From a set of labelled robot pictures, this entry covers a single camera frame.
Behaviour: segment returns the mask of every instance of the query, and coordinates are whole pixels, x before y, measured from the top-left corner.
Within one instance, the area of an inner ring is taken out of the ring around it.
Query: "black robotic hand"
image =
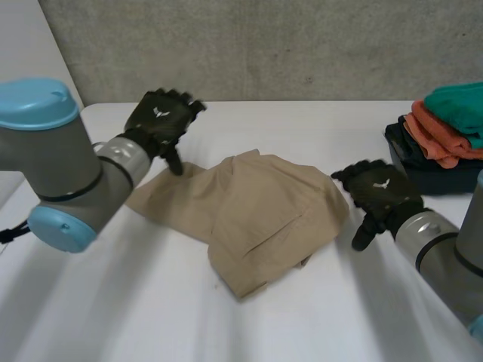
[[[176,144],[198,113],[206,110],[199,100],[174,89],[147,92],[125,125],[125,134],[133,140],[142,139],[150,157],[164,158],[175,175],[183,174],[183,165]]]
[[[342,182],[356,207],[366,212],[352,240],[357,251],[364,250],[376,234],[386,230],[395,237],[407,219],[425,210],[416,186],[382,160],[361,161],[331,176]]]

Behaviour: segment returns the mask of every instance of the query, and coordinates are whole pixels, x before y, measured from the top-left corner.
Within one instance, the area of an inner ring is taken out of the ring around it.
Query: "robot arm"
[[[0,84],[0,170],[23,172],[40,199],[27,224],[59,250],[85,250],[152,160],[183,168],[175,146],[205,107],[174,90],[148,92],[125,132],[94,151],[67,87],[51,79]]]
[[[425,209],[415,186],[383,161],[362,161],[332,177],[366,212],[352,247],[361,251],[389,230],[405,258],[483,343],[483,171],[461,230]]]

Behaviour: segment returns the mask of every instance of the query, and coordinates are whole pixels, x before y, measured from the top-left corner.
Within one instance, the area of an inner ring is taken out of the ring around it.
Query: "gray concrete wall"
[[[86,105],[409,100],[483,78],[482,0],[40,0]]]

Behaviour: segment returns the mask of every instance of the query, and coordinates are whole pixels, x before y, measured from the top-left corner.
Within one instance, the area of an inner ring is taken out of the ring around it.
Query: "black folded clothing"
[[[473,192],[483,161],[460,160],[455,168],[444,169],[424,157],[421,148],[404,128],[404,116],[386,127],[392,163],[413,181],[422,195],[449,195]]]

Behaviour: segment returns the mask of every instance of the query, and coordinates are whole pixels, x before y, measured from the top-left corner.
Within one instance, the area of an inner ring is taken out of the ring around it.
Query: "light blue joint cap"
[[[27,224],[37,238],[69,253],[84,251],[97,237],[88,224],[52,207],[34,208]]]
[[[468,327],[469,333],[483,344],[483,314],[476,318]]]
[[[77,116],[77,103],[61,81],[26,78],[0,83],[0,127],[50,130]]]

